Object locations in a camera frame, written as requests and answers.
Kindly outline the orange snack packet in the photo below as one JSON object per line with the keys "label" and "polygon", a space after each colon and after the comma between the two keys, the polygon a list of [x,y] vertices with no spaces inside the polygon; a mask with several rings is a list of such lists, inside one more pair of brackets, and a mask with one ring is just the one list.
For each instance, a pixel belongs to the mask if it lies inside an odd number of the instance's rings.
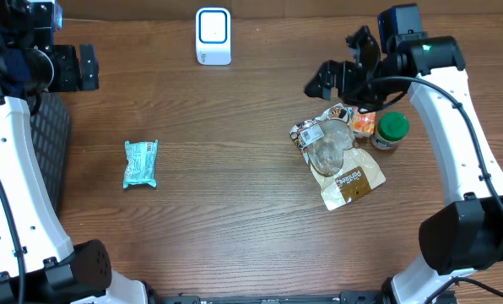
{"label": "orange snack packet", "polygon": [[376,114],[360,113],[356,107],[350,107],[349,126],[356,138],[369,138],[375,130]]}

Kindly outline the green lid jar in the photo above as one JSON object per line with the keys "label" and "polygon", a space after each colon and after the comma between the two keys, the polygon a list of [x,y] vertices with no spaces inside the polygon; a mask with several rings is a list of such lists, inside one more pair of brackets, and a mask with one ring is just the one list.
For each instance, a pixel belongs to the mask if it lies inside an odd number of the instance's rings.
{"label": "green lid jar", "polygon": [[395,149],[409,131],[409,122],[400,112],[384,114],[376,124],[370,142],[378,149]]}

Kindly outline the beige snack pouch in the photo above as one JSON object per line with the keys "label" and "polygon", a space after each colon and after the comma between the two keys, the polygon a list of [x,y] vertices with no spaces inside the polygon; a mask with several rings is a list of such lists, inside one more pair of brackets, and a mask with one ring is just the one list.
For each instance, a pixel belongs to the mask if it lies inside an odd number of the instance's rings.
{"label": "beige snack pouch", "polygon": [[329,210],[364,197],[386,181],[377,162],[358,147],[355,118],[355,110],[338,103],[289,131]]}

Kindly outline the teal packet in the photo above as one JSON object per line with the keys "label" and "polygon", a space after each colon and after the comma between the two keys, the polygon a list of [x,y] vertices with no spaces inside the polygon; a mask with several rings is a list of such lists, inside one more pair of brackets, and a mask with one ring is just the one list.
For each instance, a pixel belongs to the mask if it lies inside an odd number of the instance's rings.
{"label": "teal packet", "polygon": [[158,140],[154,142],[125,142],[127,166],[123,176],[122,187],[124,189],[137,185],[157,187],[154,174],[158,144]]}

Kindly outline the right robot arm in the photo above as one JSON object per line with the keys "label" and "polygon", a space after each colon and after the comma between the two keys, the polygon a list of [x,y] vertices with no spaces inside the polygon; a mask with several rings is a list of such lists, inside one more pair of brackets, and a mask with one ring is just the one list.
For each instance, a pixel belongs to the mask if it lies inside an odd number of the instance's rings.
{"label": "right robot arm", "polygon": [[381,111],[407,96],[425,125],[441,171],[444,208],[419,227],[420,254],[378,291],[344,291],[342,303],[453,303],[452,286],[503,262],[503,171],[471,101],[456,40],[429,37],[419,7],[378,15],[378,35],[362,27],[346,39],[352,61],[324,62],[305,88],[337,94],[361,112]]}

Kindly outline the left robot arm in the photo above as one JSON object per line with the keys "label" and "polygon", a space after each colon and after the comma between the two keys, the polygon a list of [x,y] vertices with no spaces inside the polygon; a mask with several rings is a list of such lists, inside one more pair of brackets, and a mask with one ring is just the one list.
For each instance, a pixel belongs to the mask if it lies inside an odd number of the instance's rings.
{"label": "left robot arm", "polygon": [[73,244],[51,205],[28,100],[99,87],[94,48],[56,44],[61,28],[55,1],[0,1],[0,303],[155,303],[101,241]]}

